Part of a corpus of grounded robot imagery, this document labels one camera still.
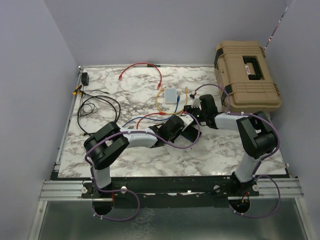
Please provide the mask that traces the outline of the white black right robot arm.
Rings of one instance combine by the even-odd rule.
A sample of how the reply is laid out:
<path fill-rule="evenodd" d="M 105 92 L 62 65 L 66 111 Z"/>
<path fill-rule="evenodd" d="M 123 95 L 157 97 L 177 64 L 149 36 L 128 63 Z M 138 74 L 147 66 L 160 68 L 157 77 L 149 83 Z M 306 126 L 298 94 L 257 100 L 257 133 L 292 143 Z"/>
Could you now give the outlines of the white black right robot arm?
<path fill-rule="evenodd" d="M 183 110 L 193 115 L 199 123 L 204 122 L 211 129 L 231 130 L 239 133 L 244 155 L 232 174 L 236 179 L 229 189 L 240 196 L 248 189 L 248 182 L 254 179 L 262 161 L 280 147 L 279 134 L 262 111 L 256 113 L 219 112 L 212 95 L 195 98 L 192 105 Z"/>

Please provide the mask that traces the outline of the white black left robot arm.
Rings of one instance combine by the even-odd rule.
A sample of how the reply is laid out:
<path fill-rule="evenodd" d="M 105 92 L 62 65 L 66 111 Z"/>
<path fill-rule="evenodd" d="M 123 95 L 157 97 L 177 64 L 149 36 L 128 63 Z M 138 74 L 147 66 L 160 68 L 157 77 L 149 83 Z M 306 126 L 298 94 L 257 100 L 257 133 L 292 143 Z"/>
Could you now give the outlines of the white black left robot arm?
<path fill-rule="evenodd" d="M 188 116 L 173 116 L 160 127 L 154 125 L 139 132 L 110 122 L 85 140 L 83 146 L 93 165 L 93 191 L 106 197 L 111 190 L 110 166 L 127 148 L 158 148 L 175 139 L 190 125 Z"/>

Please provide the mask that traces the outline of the black network switch box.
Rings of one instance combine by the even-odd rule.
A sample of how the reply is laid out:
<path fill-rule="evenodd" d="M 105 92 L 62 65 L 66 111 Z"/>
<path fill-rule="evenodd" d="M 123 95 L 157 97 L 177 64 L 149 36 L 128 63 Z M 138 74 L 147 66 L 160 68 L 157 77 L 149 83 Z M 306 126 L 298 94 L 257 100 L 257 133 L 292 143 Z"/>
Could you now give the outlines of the black network switch box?
<path fill-rule="evenodd" d="M 184 131 L 181 132 L 180 135 L 185 139 L 187 139 L 188 141 L 194 143 L 197 139 L 197 136 L 202 135 L 202 132 L 198 131 L 198 129 L 193 127 L 192 125 L 189 125 L 188 127 L 185 128 Z"/>

